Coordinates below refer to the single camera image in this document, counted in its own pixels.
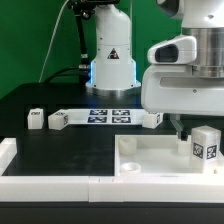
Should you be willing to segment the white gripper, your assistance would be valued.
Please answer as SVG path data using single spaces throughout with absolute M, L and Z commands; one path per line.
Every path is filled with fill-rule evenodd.
M 190 65 L 197 56 L 195 37 L 179 35 L 148 50 L 151 65 L 142 79 L 141 104 L 148 112 L 170 113 L 179 140 L 188 134 L 179 114 L 224 116 L 224 80 L 201 78 Z

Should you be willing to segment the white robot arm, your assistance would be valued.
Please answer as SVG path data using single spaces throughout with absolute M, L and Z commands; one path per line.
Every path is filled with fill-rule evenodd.
M 156 0 L 181 34 L 147 53 L 150 66 L 136 80 L 130 21 L 108 3 L 96 8 L 97 54 L 86 87 L 99 95 L 122 95 L 139 87 L 148 112 L 224 116 L 224 0 Z

